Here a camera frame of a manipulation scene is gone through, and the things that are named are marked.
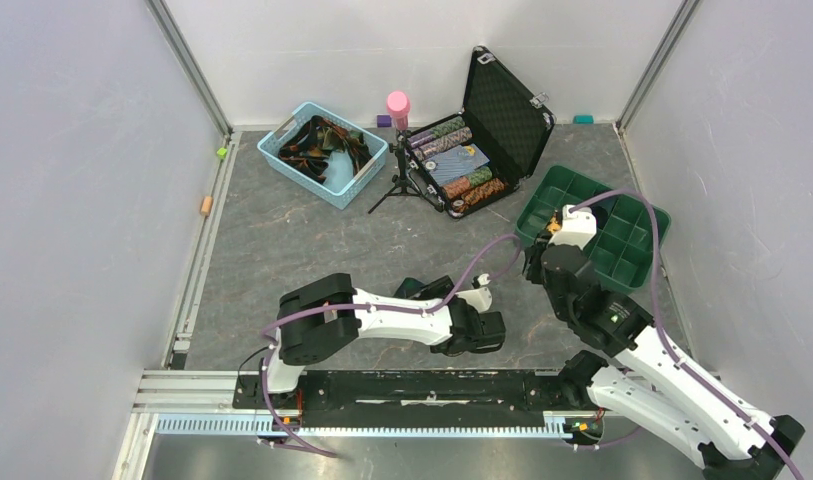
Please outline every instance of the blue plastic basket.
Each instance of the blue plastic basket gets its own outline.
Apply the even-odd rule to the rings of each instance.
[[[353,176],[353,163],[346,152],[333,152],[329,158],[329,167],[324,171],[327,179],[320,184],[311,178],[303,175],[294,167],[279,159],[279,149],[294,136],[304,123],[311,120],[313,115],[320,115],[336,125],[348,130],[358,130],[365,136],[365,143],[371,152],[369,161],[356,176]],[[274,131],[265,135],[259,142],[259,151],[268,160],[268,164],[276,171],[299,183],[300,186],[315,195],[323,198],[327,202],[343,210],[356,195],[365,188],[365,185],[374,178],[385,165],[385,152],[388,150],[388,143],[380,137],[353,125],[338,115],[315,105],[306,102],[291,114],[291,118],[286,120]]]

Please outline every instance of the green compartment box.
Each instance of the green compartment box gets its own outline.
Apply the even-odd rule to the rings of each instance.
[[[532,245],[553,212],[563,205],[576,205],[595,195],[613,190],[569,168],[557,165],[548,170],[536,192],[518,216],[515,233],[525,246]],[[653,261],[653,229],[644,205],[621,195],[592,207],[606,211],[599,217],[597,234],[586,245],[585,254],[594,263],[604,288],[630,293],[647,281]],[[671,217],[654,207],[659,243],[665,238]]]

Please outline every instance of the black tripod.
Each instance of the black tripod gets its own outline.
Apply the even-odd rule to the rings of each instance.
[[[424,198],[424,196],[418,191],[415,187],[415,184],[412,183],[412,179],[409,178],[409,174],[406,172],[406,132],[397,132],[397,145],[389,144],[388,150],[390,152],[394,152],[394,156],[397,157],[397,168],[399,173],[395,174],[391,177],[391,181],[394,182],[394,186],[391,187],[391,190],[388,191],[382,198],[379,199],[377,203],[368,210],[368,214],[374,212],[380,204],[385,201],[388,197],[419,197]]]

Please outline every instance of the black bag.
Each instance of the black bag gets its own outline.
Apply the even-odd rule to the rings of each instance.
[[[414,183],[436,209],[447,211],[453,218],[469,215],[513,193],[522,180],[533,174],[556,123],[553,112],[544,106],[545,99],[544,94],[533,95],[486,47],[474,48],[462,110],[412,132],[411,136],[461,116],[472,134],[466,145],[473,143],[485,153],[493,178],[499,179],[492,180],[494,186],[505,184],[505,188],[500,191],[488,188],[485,191],[490,194],[471,197],[481,197],[473,204],[463,200],[465,195],[448,198],[415,150],[407,147]]]

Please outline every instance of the gray marble floor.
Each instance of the gray marble floor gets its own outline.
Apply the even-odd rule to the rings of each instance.
[[[378,132],[390,136],[389,131]],[[632,175],[612,127],[559,125],[535,174],[509,197],[459,221],[415,198],[392,198],[366,212],[390,188],[396,161],[345,210],[289,181],[256,149],[262,132],[241,137],[194,329],[188,370],[234,370],[262,346],[259,330],[276,318],[279,297],[334,272],[353,284],[391,295],[406,276],[456,279],[493,238],[513,232],[515,220],[547,170],[562,164],[613,187],[632,187]],[[478,269],[497,271],[513,252],[499,246]],[[408,341],[362,340],[318,364],[318,369],[561,368],[584,345],[553,316],[541,287],[519,268],[492,283],[493,310],[503,313],[507,340],[492,354],[432,355]],[[686,347],[668,286],[659,288],[668,332]],[[647,288],[634,298],[649,308]]]

